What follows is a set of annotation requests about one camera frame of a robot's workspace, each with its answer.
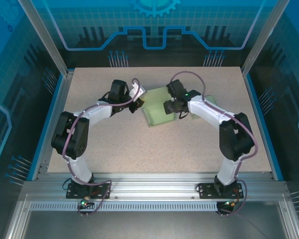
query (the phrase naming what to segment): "green cloth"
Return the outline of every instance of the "green cloth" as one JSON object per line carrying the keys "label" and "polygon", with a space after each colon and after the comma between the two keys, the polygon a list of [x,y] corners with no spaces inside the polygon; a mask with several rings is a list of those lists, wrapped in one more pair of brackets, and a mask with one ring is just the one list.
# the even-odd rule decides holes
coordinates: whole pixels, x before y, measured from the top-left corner
{"label": "green cloth", "polygon": [[142,106],[149,127],[175,120],[175,114],[167,115],[164,110],[164,102],[171,99],[167,87],[150,90],[142,98]]}

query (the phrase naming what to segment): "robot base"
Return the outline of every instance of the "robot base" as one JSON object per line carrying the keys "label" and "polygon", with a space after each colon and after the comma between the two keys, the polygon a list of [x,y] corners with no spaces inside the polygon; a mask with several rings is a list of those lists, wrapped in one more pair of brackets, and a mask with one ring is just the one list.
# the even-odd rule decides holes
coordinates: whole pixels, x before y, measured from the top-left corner
{"label": "robot base", "polygon": [[240,183],[234,182],[225,186],[222,193],[219,193],[216,183],[200,183],[196,186],[196,191],[199,193],[200,199],[239,199],[244,198],[242,186]]}
{"label": "robot base", "polygon": [[[86,186],[82,184],[78,184],[71,180],[71,183],[68,185],[66,198],[67,199],[82,199],[86,196],[90,196],[91,199],[102,199],[109,183],[105,183],[101,186]],[[110,191],[105,196],[105,199],[110,198]]]}

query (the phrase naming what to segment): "blue frame edge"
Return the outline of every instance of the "blue frame edge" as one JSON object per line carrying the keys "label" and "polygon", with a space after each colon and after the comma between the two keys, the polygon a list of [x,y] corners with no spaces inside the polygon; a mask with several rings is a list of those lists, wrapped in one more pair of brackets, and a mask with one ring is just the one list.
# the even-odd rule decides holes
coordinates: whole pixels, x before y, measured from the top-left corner
{"label": "blue frame edge", "polygon": [[53,97],[52,97],[52,101],[51,101],[51,104],[50,104],[48,114],[45,118],[45,122],[44,122],[42,133],[41,133],[41,136],[40,136],[40,139],[39,139],[39,143],[38,143],[38,146],[36,147],[36,151],[35,151],[33,161],[32,161],[31,167],[30,167],[30,171],[29,171],[28,177],[26,179],[27,181],[32,181],[31,179],[34,175],[35,168],[36,168],[36,165],[37,165],[38,160],[39,160],[40,151],[41,151],[41,148],[42,148],[42,145],[43,145],[43,141],[44,141],[44,138],[45,138],[45,134],[46,134],[49,122],[51,120],[51,115],[52,115],[53,108],[55,106],[56,98],[57,98],[57,96],[59,94],[59,91],[60,91],[60,86],[61,86],[62,80],[63,80],[63,76],[62,76],[62,74],[60,74],[58,83],[56,85],[56,88],[55,88],[55,91],[54,91],[54,94],[53,94]]}
{"label": "blue frame edge", "polygon": [[254,88],[254,85],[253,85],[253,82],[251,80],[251,77],[250,77],[249,73],[247,74],[246,78],[247,78],[247,83],[248,83],[249,88],[250,88],[251,101],[252,101],[252,104],[256,108],[255,113],[258,115],[258,118],[259,118],[259,121],[260,121],[260,124],[261,124],[261,125],[259,125],[259,128],[261,128],[261,130],[263,131],[264,137],[266,138],[269,154],[271,156],[272,164],[274,166],[274,168],[272,168],[272,170],[274,170],[276,172],[277,180],[278,181],[283,181],[284,177],[283,177],[283,174],[281,173],[281,169],[280,169],[280,166],[279,166],[279,163],[278,163],[278,160],[277,160],[277,156],[276,156],[276,153],[274,151],[273,143],[271,142],[269,132],[268,132],[268,129],[267,129],[267,126],[266,126],[265,118],[263,116],[263,113],[261,111],[259,102],[257,100],[256,91],[255,91],[255,88]]}

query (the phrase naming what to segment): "speckled tabletop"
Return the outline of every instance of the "speckled tabletop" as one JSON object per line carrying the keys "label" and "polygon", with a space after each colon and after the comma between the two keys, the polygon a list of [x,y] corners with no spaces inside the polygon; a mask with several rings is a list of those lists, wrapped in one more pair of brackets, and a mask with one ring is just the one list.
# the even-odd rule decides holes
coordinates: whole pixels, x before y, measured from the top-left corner
{"label": "speckled tabletop", "polygon": [[[76,68],[65,104],[69,112],[94,104],[114,79],[129,86],[137,77],[145,89],[163,87],[183,70],[199,74],[206,94],[228,111],[244,112],[259,144],[258,154],[241,171],[271,171],[252,105],[239,67]],[[202,91],[202,83],[189,74],[178,77],[189,91]],[[216,172],[223,155],[215,128],[203,119],[182,120],[148,127],[142,110],[124,110],[95,125],[85,152],[92,172]],[[61,155],[53,151],[48,172],[68,172]]]}

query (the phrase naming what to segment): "enclosure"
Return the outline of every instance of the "enclosure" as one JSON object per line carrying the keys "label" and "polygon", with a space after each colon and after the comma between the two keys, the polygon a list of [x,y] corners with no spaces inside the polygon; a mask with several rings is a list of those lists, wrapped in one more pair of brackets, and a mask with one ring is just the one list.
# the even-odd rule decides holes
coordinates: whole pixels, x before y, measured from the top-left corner
{"label": "enclosure", "polygon": [[[149,127],[145,102],[89,131],[88,165],[113,184],[80,218],[51,146],[60,114],[115,79],[150,91],[180,71],[248,116],[259,150],[239,173],[244,208],[221,218],[226,200],[195,190],[221,167],[217,130],[192,114]],[[299,0],[0,0],[0,238],[56,237],[298,239]]]}

